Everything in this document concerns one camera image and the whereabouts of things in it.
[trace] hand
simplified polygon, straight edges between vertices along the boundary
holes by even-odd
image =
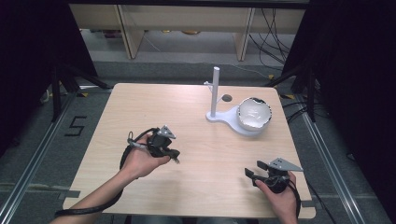
[[[146,144],[148,138],[149,134],[145,134],[137,143]],[[149,175],[155,168],[169,161],[170,157],[168,156],[153,158],[147,149],[134,147],[126,158],[120,172],[125,173],[129,182],[132,182],[138,177]]]
[[[296,176],[292,172],[288,172],[290,181],[296,184]],[[278,194],[273,193],[267,185],[260,180],[255,180],[257,187],[267,196],[270,201],[273,211],[283,224],[297,223],[296,215],[296,197],[293,191],[286,187],[286,189]]]

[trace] white stand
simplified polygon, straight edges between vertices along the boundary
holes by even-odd
[[[216,112],[216,105],[218,103],[218,88],[219,88],[219,68],[214,67],[213,70],[213,82],[208,84],[212,88],[212,103],[210,111],[206,113],[206,118],[209,122],[223,122],[228,124],[234,131],[240,133],[244,136],[253,137],[257,136],[262,132],[248,131],[239,125],[238,117],[236,115],[236,110],[239,105],[234,106],[227,112]]]

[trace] gray carpet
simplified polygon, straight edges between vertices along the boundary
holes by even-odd
[[[205,81],[211,81],[214,66],[206,63],[94,63],[94,65],[99,78],[110,85],[119,82],[202,85]],[[220,85],[262,86],[268,82],[268,75],[280,76],[279,71],[264,66],[241,66],[243,69],[258,71],[260,74],[231,65],[219,65],[219,67]],[[277,85],[276,89],[280,94],[291,94],[292,81],[293,78]],[[89,84],[81,79],[78,82],[81,85]],[[109,93],[92,92],[87,97],[74,99],[11,223],[46,223],[52,219],[55,211],[62,208],[63,189],[67,189],[73,181],[108,97]],[[295,102],[292,99],[281,99],[282,105]],[[285,116],[288,117],[298,109],[297,105],[285,107]],[[7,184],[15,183],[21,176],[49,127],[51,110],[51,102],[40,106],[20,134],[21,143],[11,147],[0,159],[1,202],[10,192],[10,186]],[[390,223],[359,167],[346,157],[347,148],[323,106],[317,105],[316,112],[317,125],[322,137],[338,168],[343,171],[343,177],[356,198],[365,220],[367,223]],[[85,119],[78,120],[78,124],[84,126],[84,129],[80,136],[65,136],[67,133],[77,131],[69,128],[75,116],[86,116]],[[290,123],[290,131],[307,181],[318,192],[337,223],[351,223],[301,116]],[[301,223],[332,223],[317,197],[313,197],[317,204],[317,215],[311,220],[301,220]],[[125,216],[103,215],[97,223],[123,223],[124,218]],[[278,221],[265,219],[262,223],[278,223]]]

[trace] forearm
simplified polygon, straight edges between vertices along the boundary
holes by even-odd
[[[101,187],[73,205],[71,209],[90,208],[107,203],[116,197],[133,179],[126,176],[124,172],[118,172]],[[57,217],[51,223],[93,223],[100,215],[101,212],[88,215]]]

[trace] table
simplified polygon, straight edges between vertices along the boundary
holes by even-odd
[[[244,99],[262,98],[271,107],[272,120],[254,138],[232,131],[224,123],[211,123],[211,92],[205,85],[117,84],[96,127],[64,208],[106,182],[119,169],[129,131],[138,136],[149,128],[168,125],[177,136],[170,148],[178,149],[180,164],[173,161],[139,178],[125,188],[120,200],[105,212],[183,217],[274,217],[259,189],[252,187],[244,168],[255,173],[256,161],[281,157],[298,166],[299,158],[277,92],[273,88],[219,86],[218,111]],[[302,201],[312,201],[304,173],[295,173]],[[314,207],[302,207],[300,218],[312,218]]]

